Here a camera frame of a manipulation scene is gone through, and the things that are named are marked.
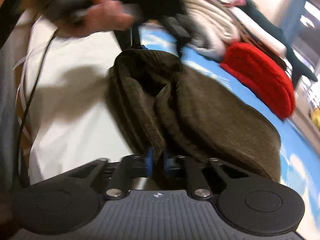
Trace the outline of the person's left hand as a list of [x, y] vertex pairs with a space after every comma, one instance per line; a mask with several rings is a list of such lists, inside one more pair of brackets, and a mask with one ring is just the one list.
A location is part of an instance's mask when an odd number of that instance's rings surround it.
[[135, 19], [124, 13], [120, 1], [92, 0], [91, 6], [84, 17], [81, 25], [74, 25], [67, 21], [59, 20], [55, 25], [59, 31], [71, 37], [86, 37], [101, 31], [124, 31], [130, 28]]

